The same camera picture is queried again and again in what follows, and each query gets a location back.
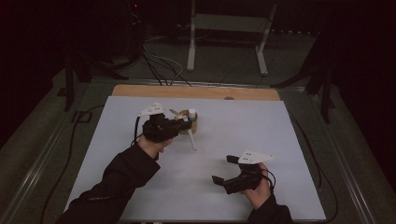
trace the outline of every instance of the person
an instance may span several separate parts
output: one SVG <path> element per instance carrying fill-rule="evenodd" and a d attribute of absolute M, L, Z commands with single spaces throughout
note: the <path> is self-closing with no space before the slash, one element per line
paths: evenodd
<path fill-rule="evenodd" d="M 172 141 L 154 143 L 141 135 L 137 144 L 111 161 L 101 182 L 73 200 L 56 223 L 117 223 L 134 190 L 145 186 L 160 169 L 154 158 Z M 265 165 L 260 163 L 260 167 L 262 174 L 268 175 Z M 254 208 L 248 217 L 250 223 L 293 223 L 288 207 L 276 203 L 275 195 L 264 178 L 257 188 L 246 189 L 242 193 Z"/>

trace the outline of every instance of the white stand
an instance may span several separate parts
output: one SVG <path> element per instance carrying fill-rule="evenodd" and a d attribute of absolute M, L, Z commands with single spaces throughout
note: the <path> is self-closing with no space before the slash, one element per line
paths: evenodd
<path fill-rule="evenodd" d="M 257 60 L 259 62 L 260 74 L 268 75 L 267 66 L 263 57 L 265 42 L 270 33 L 272 21 L 277 5 L 272 5 L 270 15 L 267 18 L 258 17 L 236 17 L 195 13 L 195 0 L 191 1 L 191 37 L 189 58 L 187 60 L 187 71 L 194 70 L 195 64 L 195 29 L 226 30 L 262 33 L 262 42 L 256 47 Z"/>

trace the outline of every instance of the sleeve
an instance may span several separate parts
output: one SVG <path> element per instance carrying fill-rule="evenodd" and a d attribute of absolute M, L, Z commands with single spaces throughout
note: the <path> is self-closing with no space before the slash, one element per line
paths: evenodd
<path fill-rule="evenodd" d="M 138 144 L 133 145 L 113 159 L 102 181 L 73 200 L 56 223 L 117 223 L 134 190 L 145 186 L 159 169 Z"/>
<path fill-rule="evenodd" d="M 286 205 L 276 203 L 275 195 L 272 194 L 262 206 L 253 210 L 248 217 L 250 224 L 290 224 L 294 223 Z"/>

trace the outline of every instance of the table leg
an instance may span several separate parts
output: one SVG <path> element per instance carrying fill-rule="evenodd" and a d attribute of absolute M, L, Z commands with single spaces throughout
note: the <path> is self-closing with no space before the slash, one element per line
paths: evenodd
<path fill-rule="evenodd" d="M 194 70 L 195 64 L 195 0 L 191 0 L 191 35 L 189 59 L 187 60 L 187 71 Z"/>
<path fill-rule="evenodd" d="M 270 34 L 271 31 L 271 25 L 276 12 L 276 7 L 277 5 L 272 6 L 270 15 L 268 16 L 268 22 L 266 24 L 266 28 L 264 29 L 264 32 L 262 34 L 262 42 L 260 43 L 259 46 L 256 46 L 257 60 L 259 62 L 260 74 L 262 76 L 268 75 L 267 65 L 265 64 L 264 55 L 262 54 L 262 52 L 264 51 L 265 42 L 267 41 L 268 35 Z"/>

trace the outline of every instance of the white board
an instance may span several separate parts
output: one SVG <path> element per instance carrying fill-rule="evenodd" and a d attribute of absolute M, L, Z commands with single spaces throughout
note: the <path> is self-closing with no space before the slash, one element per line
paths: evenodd
<path fill-rule="evenodd" d="M 274 155 L 265 163 L 276 176 L 275 195 L 289 207 L 294 220 L 319 220 L 325 215 L 312 177 L 281 101 L 236 101 L 110 96 L 72 189 L 69 204 L 99 183 L 111 160 L 134 138 L 136 116 L 152 103 L 181 111 L 195 108 L 197 151 L 187 135 L 174 139 L 160 154 L 161 170 L 126 206 L 122 220 L 132 221 L 245 221 L 252 210 L 242 194 L 228 195 L 213 184 L 212 175 L 230 179 L 239 175 L 227 155 L 239 157 L 248 149 Z M 149 117 L 143 117 L 142 124 Z"/>

